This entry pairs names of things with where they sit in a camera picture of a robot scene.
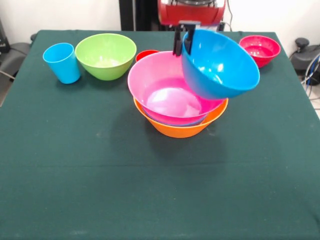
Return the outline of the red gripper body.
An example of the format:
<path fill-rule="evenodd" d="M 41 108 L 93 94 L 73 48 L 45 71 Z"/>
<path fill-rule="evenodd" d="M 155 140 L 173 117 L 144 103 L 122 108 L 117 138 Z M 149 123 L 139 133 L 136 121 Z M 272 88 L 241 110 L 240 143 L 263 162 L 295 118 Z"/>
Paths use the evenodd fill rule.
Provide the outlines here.
<path fill-rule="evenodd" d="M 225 0 L 159 0 L 158 18 L 162 25 L 218 25 L 223 19 Z"/>

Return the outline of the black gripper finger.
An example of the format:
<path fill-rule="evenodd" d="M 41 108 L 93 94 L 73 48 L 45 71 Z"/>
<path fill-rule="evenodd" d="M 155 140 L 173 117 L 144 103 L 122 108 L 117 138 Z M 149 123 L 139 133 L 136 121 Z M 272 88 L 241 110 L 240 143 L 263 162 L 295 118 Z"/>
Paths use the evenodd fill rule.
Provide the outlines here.
<path fill-rule="evenodd" d="M 184 29 L 183 24 L 179 24 L 175 27 L 174 42 L 173 42 L 173 55 L 179 57 L 182 54 L 183 40 L 181 38 L 181 32 Z"/>
<path fill-rule="evenodd" d="M 189 24 L 186 26 L 188 34 L 186 37 L 186 51 L 188 54 L 191 53 L 192 50 L 192 43 L 193 43 L 193 37 L 195 34 L 196 26 L 194 24 Z"/>

